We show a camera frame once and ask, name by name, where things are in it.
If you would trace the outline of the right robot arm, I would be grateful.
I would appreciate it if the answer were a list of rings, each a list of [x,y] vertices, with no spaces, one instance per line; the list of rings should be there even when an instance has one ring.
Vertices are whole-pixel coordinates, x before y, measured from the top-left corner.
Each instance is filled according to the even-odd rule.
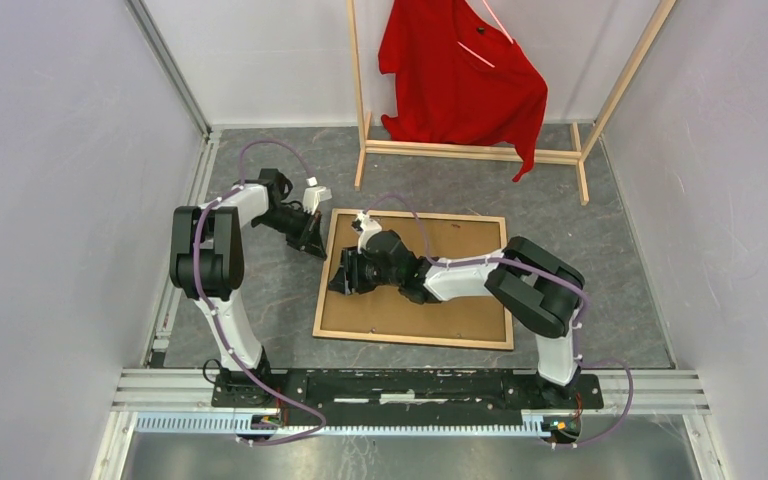
[[[536,338],[540,400],[562,408],[577,396],[581,367],[572,324],[585,307],[584,279],[534,242],[515,236],[489,254],[451,259],[418,256],[392,230],[364,234],[342,249],[327,287],[361,295],[379,286],[419,305],[495,299]]]

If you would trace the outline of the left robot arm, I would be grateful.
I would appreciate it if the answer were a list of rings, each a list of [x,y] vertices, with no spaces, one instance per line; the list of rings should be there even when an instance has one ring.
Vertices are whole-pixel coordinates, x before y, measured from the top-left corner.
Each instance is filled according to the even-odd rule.
[[[216,199],[181,206],[173,213],[170,281],[203,313],[220,350],[220,366],[244,371],[235,392],[250,407],[266,405],[273,379],[256,369],[265,350],[256,338],[239,289],[245,275],[243,227],[266,226],[297,251],[327,258],[320,206],[332,198],[314,177],[306,180],[300,201],[288,199],[292,182],[279,170],[263,169],[255,180],[233,186]]]

